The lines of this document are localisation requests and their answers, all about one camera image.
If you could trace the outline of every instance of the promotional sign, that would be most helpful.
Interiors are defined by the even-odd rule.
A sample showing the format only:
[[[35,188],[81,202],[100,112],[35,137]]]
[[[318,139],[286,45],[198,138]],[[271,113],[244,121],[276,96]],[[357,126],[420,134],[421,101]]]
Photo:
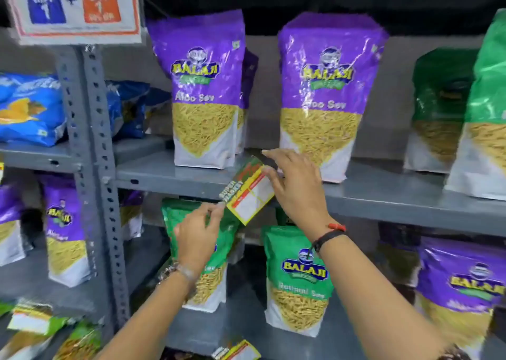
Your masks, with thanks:
[[[8,0],[23,45],[141,43],[139,0]]]

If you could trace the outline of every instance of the black bracelet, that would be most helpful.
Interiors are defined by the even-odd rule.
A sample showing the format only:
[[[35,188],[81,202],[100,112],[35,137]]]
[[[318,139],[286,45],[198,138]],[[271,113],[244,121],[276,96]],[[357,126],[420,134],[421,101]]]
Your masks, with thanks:
[[[316,239],[311,245],[311,251],[314,250],[316,253],[319,253],[321,246],[323,246],[330,239],[346,234],[346,227],[343,224],[329,224],[328,227],[332,228],[332,231],[329,231],[325,235],[322,235]]]

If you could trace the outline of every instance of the orange shopping bag graphic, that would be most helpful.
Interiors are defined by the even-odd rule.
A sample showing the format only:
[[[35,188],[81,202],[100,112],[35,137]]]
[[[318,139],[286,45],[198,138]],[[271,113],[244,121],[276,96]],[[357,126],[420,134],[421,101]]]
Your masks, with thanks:
[[[115,23],[121,21],[118,0],[82,0],[86,23]]]

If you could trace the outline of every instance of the orange border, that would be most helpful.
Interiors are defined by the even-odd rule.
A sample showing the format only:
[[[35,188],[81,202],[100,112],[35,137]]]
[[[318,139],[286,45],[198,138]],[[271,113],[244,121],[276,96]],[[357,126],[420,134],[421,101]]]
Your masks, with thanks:
[[[139,14],[137,11],[137,4],[136,0],[132,0],[132,3],[134,5],[134,15],[135,15],[135,30],[133,31],[107,31],[107,32],[48,32],[48,33],[26,33],[23,31],[23,28],[21,26],[21,20],[19,18],[18,9],[16,8],[15,0],[11,0],[11,5],[14,7],[14,16],[16,17],[17,22],[17,28],[20,34],[23,36],[31,36],[31,37],[60,37],[60,36],[107,36],[107,35],[136,35],[137,33],[140,33],[140,26],[139,26]]]

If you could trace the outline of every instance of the hand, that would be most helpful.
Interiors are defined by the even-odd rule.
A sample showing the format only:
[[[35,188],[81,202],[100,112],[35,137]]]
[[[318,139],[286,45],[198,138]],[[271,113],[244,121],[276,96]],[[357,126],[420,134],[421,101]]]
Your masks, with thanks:
[[[274,168],[264,167],[278,203],[309,241],[314,242],[329,231],[329,223],[336,223],[327,211],[320,168],[292,149],[263,150],[262,154],[273,159],[284,174],[281,178]]]
[[[197,276],[204,271],[215,251],[224,209],[223,203],[202,203],[174,228],[178,242],[178,261]],[[206,226],[206,217],[209,213],[211,218]]]

